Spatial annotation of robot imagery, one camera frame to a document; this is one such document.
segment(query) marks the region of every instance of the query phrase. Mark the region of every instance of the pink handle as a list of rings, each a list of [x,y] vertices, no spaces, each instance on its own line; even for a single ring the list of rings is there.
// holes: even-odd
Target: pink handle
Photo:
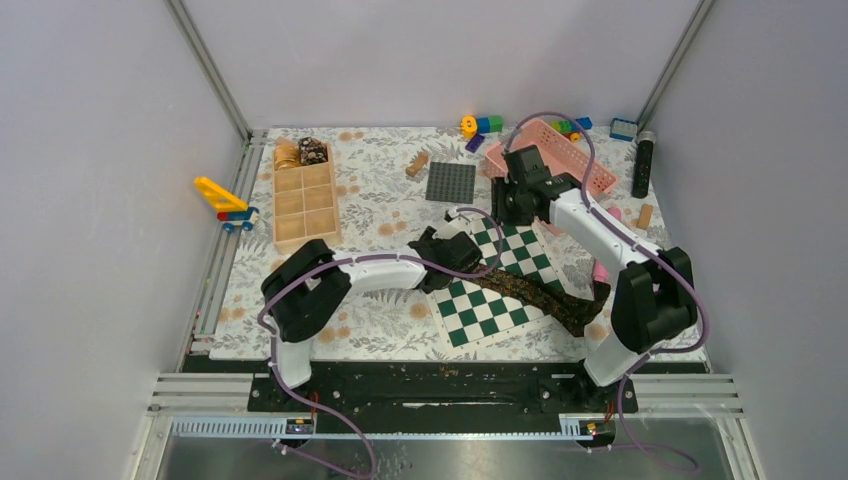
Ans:
[[[618,207],[610,207],[607,211],[615,217],[619,222],[621,221],[621,210]],[[607,269],[601,265],[601,262],[595,260],[595,267],[592,269],[592,280],[596,282],[609,283],[609,272]]]

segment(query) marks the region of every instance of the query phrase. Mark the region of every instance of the gray floor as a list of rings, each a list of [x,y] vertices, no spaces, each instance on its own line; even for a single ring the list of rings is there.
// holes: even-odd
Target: gray floor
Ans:
[[[703,466],[698,478],[732,478],[715,426],[703,420],[632,421],[643,441],[666,443],[693,455]],[[619,443],[628,443],[620,434]],[[385,480],[634,479],[692,478],[655,465],[638,451],[575,452],[572,442],[480,440],[384,440],[374,442],[376,478]],[[367,454],[354,440],[314,440],[304,447],[348,469],[364,471]],[[172,438],[160,480],[341,479],[326,468],[292,455],[283,457],[270,442],[245,439]]]

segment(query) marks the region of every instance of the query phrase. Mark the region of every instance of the chessboard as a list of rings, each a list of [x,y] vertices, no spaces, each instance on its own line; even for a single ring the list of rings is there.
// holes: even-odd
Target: chessboard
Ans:
[[[551,265],[550,247],[534,223],[528,227],[504,227],[499,269],[565,291],[562,271]],[[488,220],[471,224],[471,238],[489,265],[497,256],[497,231]],[[473,351],[527,329],[539,328],[550,319],[536,307],[505,297],[474,283],[456,279],[447,288],[427,295],[436,326],[449,353]]]

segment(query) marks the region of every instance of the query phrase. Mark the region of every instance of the wall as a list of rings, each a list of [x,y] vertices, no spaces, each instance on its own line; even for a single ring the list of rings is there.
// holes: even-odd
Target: wall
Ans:
[[[846,478],[848,4],[720,1],[651,129],[770,480]]]
[[[239,144],[164,2],[2,2],[0,476],[120,478]]]
[[[697,0],[187,0],[254,128],[636,118]]]

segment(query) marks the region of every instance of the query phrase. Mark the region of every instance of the pink object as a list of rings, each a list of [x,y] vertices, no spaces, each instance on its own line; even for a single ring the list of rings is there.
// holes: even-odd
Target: pink object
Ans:
[[[577,180],[583,180],[586,173],[586,165],[589,163],[589,155],[583,153],[580,147],[550,125],[538,118],[530,120],[523,127],[521,133],[512,142],[512,149],[536,145],[542,154],[542,161],[551,169],[551,175],[570,173]],[[498,142],[486,150],[486,162],[483,172],[489,178],[506,176],[506,163],[503,160],[503,145]],[[600,194],[609,194],[618,185],[618,177],[595,161],[592,167],[592,175],[589,177],[589,193],[593,197]],[[545,226],[554,235],[562,233],[552,225]]]
[[[610,215],[615,217],[619,222],[621,221],[621,210],[618,207],[610,207],[607,209],[610,212]],[[609,272],[607,269],[601,265],[601,262],[595,260],[595,267],[592,269],[592,280],[596,282],[609,283]]]

